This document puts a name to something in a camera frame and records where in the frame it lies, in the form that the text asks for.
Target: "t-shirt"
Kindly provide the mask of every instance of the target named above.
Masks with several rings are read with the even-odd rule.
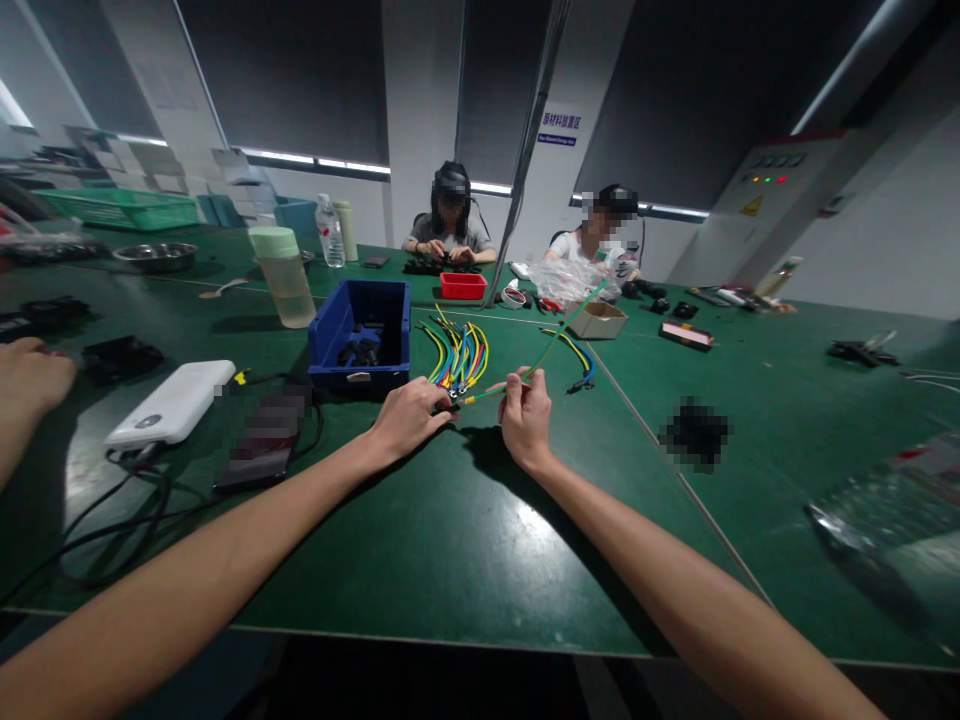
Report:
[[[475,253],[481,253],[484,250],[495,247],[490,241],[490,236],[487,235],[487,231],[484,230],[483,223],[473,215],[467,218],[467,236],[465,238],[448,235],[445,232],[433,232],[433,218],[430,213],[427,213],[413,224],[413,229],[410,231],[409,237],[417,242],[440,240],[443,242],[443,246],[447,252],[461,245],[466,245]]]
[[[620,246],[615,246],[612,248],[600,248],[597,250],[597,253],[602,253],[606,250],[607,257],[603,260],[591,260],[588,258],[584,252],[583,248],[580,247],[580,241],[577,239],[575,232],[563,233],[563,235],[558,235],[557,239],[550,243],[550,252],[555,253],[561,260],[581,260],[583,262],[602,262],[606,267],[613,270],[616,267],[615,262],[618,257],[623,255],[625,252],[624,249]]]
[[[579,260],[585,263],[595,262],[602,264],[611,271],[618,282],[625,282],[637,268],[637,261],[633,255],[624,257],[624,262],[622,263],[617,262],[620,256],[627,252],[620,245],[614,245],[610,248],[600,248],[597,250],[597,254],[606,252],[607,256],[603,260],[591,260],[584,254],[575,232],[566,232],[558,235],[557,239],[550,243],[550,251],[555,253],[561,260]]]

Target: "blue plastic bin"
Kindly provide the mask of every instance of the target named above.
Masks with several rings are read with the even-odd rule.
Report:
[[[367,323],[382,323],[381,333]],[[386,395],[410,380],[410,283],[341,280],[307,333],[315,388],[340,395]],[[351,358],[346,367],[338,367],[347,343],[364,338],[379,342],[380,364],[353,367]]]

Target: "table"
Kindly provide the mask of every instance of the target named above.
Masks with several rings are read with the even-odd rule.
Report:
[[[112,247],[142,235],[101,231]],[[134,333],[171,358],[151,376],[104,392],[84,378],[42,424],[0,498],[0,588],[58,546],[65,524],[117,482],[103,462],[102,440],[177,363],[229,358],[256,372],[302,372],[305,331],[282,328],[261,279],[218,300],[197,295],[234,277],[256,275],[244,233],[204,226],[161,237],[201,246],[196,266],[147,277],[118,272],[112,261],[20,269],[0,276],[4,306],[70,293],[100,315],[54,346],[77,356],[85,345]],[[361,247],[361,257],[384,253]],[[411,282],[414,320],[432,310],[436,278],[400,275],[403,253],[383,270],[318,261],[308,278],[321,299],[342,278]],[[485,270],[488,277],[492,268]],[[748,588],[769,599],[831,657],[958,669],[943,647],[954,633],[956,578],[920,573],[923,614],[907,620],[887,607],[863,573],[828,556],[802,505],[870,463],[960,421],[952,393],[908,383],[890,368],[866,372],[827,358],[831,339],[865,338],[894,327],[891,346],[918,367],[960,368],[960,337],[948,323],[802,304],[791,316],[751,316],[703,309],[695,324],[717,347],[702,355],[656,337],[659,318],[621,300],[631,318],[615,341],[589,343],[601,366],[597,387],[567,396],[579,377],[572,353],[555,350],[546,369],[554,398],[552,445],[577,471],[663,525]],[[491,382],[535,358],[553,318],[535,310],[480,310],[444,304],[445,312],[483,327]],[[436,350],[423,333],[411,341],[414,373],[427,374]],[[651,436],[684,396],[728,415],[734,436],[712,475],[677,472]],[[319,446],[294,466],[315,463],[365,430],[377,406],[328,402]],[[538,650],[647,656],[669,647],[597,552],[539,488],[517,470],[496,428],[496,404],[464,411],[388,478],[364,489],[322,523],[237,617],[238,627]],[[223,453],[225,408],[213,408],[167,458],[178,491],[171,507],[210,494]],[[308,426],[305,435],[309,435]],[[88,529],[140,509],[151,486],[125,488]],[[204,522],[241,498],[207,512]],[[158,549],[195,525],[173,525]],[[92,567],[116,548],[93,545],[71,556]],[[69,612],[89,594],[49,576],[12,607]]]

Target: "green lid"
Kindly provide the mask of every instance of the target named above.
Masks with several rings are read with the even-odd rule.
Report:
[[[247,234],[257,257],[285,258],[300,254],[297,236],[290,228],[256,227],[250,228]]]

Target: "woman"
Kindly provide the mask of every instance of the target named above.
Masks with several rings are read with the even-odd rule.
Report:
[[[448,160],[437,170],[430,212],[414,222],[403,247],[437,260],[449,253],[454,263],[474,265],[497,259],[497,249],[486,229],[470,215],[470,179],[463,165]]]
[[[557,235],[544,259],[602,264],[607,274],[615,275],[618,284],[639,278],[636,258],[630,254],[621,261],[626,250],[610,241],[624,220],[636,217],[637,194],[622,185],[607,185],[594,199],[584,198],[584,204],[586,219],[576,230]]]

